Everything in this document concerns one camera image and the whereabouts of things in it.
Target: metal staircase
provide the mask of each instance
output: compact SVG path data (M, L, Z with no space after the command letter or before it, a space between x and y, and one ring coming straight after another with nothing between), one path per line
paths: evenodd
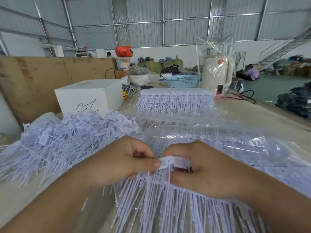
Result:
M260 53L258 64L262 65L262 69L270 66L272 63L277 61L283 55L287 54L288 52L292 51L296 47L300 46L301 44L309 41L311 39L311 28L306 31L303 31L296 37L288 39L282 44L278 44L284 40L281 39L278 42L274 43L273 45L269 46L265 50Z

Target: white box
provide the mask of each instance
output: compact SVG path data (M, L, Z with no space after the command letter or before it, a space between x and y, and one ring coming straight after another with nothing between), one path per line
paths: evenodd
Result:
M85 80L55 89L55 94L64 116L78 112L87 114L89 110L104 116L123 103L120 79Z

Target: woman sitting on floor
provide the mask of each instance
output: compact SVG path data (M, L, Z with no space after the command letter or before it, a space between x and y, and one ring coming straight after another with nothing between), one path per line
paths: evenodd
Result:
M252 64L246 66L246 70L243 72L242 70L236 73L237 78L242 78L247 81L253 81L258 79L259 72Z

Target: worktable surface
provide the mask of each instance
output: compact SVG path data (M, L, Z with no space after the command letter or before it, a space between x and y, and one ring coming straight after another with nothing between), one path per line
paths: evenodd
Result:
M119 111L123 111L130 100L130 98L126 99ZM247 101L217 99L215 106L227 111L226 118L228 119L271 130L311 153L311 129L308 125L302 125L270 109ZM37 196L41 178L42 173L28 185L21 188L19 188L18 181L0 183L0 228Z

